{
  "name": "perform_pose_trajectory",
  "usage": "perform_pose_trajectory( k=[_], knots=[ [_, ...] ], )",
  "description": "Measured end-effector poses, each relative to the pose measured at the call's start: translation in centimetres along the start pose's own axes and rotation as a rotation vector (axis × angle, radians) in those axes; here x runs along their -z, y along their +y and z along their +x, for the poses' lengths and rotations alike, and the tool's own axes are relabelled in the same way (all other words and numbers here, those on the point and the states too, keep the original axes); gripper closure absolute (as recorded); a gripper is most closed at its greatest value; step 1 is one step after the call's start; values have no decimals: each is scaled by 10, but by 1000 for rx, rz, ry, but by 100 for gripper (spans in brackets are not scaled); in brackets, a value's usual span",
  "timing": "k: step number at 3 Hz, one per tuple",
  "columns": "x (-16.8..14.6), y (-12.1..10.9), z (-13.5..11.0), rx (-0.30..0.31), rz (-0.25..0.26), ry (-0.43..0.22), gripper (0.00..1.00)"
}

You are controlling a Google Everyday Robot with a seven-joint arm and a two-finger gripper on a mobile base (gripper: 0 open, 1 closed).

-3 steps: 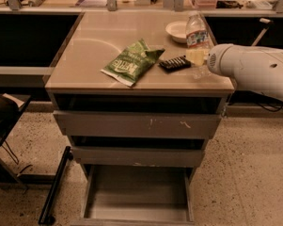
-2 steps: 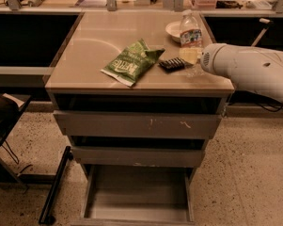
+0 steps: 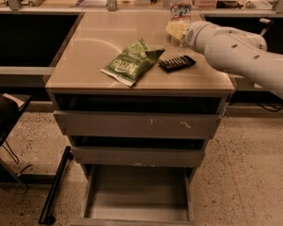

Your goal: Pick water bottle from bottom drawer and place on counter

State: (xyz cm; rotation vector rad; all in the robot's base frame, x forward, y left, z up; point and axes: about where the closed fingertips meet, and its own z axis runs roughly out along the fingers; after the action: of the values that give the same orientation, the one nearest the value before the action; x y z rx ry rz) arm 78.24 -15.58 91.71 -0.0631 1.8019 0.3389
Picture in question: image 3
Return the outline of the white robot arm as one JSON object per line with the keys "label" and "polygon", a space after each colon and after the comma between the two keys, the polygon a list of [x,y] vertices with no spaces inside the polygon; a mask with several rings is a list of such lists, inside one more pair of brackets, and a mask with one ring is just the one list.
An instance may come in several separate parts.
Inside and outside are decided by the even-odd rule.
{"label": "white robot arm", "polygon": [[206,21],[169,22],[165,31],[215,70],[240,75],[283,100],[283,55],[268,52],[261,35]]}

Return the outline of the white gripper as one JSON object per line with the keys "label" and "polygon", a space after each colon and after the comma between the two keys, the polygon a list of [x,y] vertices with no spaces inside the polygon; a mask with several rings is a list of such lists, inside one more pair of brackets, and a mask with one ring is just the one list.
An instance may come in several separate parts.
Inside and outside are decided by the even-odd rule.
{"label": "white gripper", "polygon": [[206,44],[215,34],[216,25],[210,22],[197,21],[190,23],[169,22],[165,28],[167,34],[176,40],[183,40],[197,53],[203,53]]}

